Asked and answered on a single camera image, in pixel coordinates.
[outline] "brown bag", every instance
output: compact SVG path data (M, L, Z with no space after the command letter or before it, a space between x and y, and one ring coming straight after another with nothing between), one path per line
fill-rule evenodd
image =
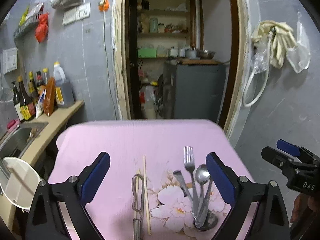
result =
M46 86L47 92L43 102L43 111L47 116L52 115L54 107L54 99L56 94L56 81L51 77Z

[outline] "silverware pile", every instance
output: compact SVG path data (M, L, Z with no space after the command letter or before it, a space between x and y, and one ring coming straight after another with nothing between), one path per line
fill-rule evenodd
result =
M175 171L173 174L176 177L177 181L180 183L180 187L184 195L188 196L188 198L192 202L192 216L194 219L195 227L201 231L210 230L218 223L218 217L210 210L208 210L212 179L210 178L210 174L205 164L201 164L197 168L196 178L193 176L193 172L195 170L195 160L192 147L184 147L183 162L185 169L190 173L191 176L192 196L188 190L181 171ZM198 197L195 180L200 184L200 197ZM209 186L204 196L204 185L208 181Z

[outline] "sink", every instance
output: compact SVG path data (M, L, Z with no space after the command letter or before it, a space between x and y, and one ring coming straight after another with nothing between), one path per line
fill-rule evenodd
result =
M9 178L10 173L3 165L4 157L16 157L21 159L30 144L48 125L47 122L34 122L19 124L0 145L0 176ZM33 130L34 136L28 141L30 132Z

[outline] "green box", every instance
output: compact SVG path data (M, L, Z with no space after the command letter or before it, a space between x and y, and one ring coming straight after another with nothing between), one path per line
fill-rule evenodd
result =
M156 49L138 49L138 58L153 58L157 57L157 50Z

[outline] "red plastic bag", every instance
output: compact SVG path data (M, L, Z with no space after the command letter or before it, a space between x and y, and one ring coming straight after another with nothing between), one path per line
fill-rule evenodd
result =
M48 34L48 15L45 13L39 16L39 25L36 28L36 39L38 42L43 42Z

